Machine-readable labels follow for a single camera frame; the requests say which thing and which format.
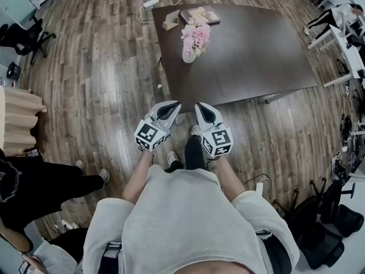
trash can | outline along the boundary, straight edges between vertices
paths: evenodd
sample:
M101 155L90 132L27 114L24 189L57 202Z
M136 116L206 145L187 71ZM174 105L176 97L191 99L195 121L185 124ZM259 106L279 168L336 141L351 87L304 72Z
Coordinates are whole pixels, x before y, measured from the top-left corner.
M17 64L11 62L7 68L6 78L18 80L21 75L21 71L22 69Z

book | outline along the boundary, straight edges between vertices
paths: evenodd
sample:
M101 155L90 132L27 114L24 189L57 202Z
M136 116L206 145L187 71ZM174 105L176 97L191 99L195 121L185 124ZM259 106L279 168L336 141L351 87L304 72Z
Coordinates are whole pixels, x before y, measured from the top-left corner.
M207 25L221 22L211 6L181 10L180 15L186 23L188 23L191 18L198 22L205 22Z

white shirt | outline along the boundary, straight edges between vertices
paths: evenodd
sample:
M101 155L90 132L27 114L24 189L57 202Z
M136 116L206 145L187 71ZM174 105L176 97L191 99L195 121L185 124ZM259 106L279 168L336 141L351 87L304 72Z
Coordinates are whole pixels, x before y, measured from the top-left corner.
M335 19L336 25L338 27L341 27L343 25L342 15L344 15L346 20L350 22L357 19L356 14L352 13L352 7L350 4L345 3L338 7L334 7L331 10L333 18Z
M229 261L255 274L272 273L257 230L272 232L286 248L292 268L299 249L285 221L255 191L232 204L211 172L154 165L136 205L108 198L100 201L84 245L84 274L97 274L107 244L121 241L119 273L173 274L189 264Z
M43 241L34 252L43 263L49 274L73 274L76 271L77 262L64 249Z

sweatshirt sleeve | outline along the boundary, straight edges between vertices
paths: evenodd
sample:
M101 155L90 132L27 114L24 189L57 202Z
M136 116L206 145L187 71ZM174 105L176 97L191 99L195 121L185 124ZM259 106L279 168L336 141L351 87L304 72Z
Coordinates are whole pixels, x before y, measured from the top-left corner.
M84 244L83 272L97 274L100 261L111 241L121 241L124 223L134 205L123 199L106 198L98 202Z
M246 191L238 195L232 205L255 229L271 232L288 252L292 269L299 260L299 248L295 243L286 222L279 216L260 194L255 191Z

vase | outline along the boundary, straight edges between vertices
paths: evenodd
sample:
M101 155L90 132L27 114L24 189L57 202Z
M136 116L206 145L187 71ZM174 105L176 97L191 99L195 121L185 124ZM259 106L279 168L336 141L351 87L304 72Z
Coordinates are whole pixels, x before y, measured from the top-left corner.
M187 64L193 63L195 58L196 58L195 53L188 53L188 52L182 51L182 59L185 63L187 63Z

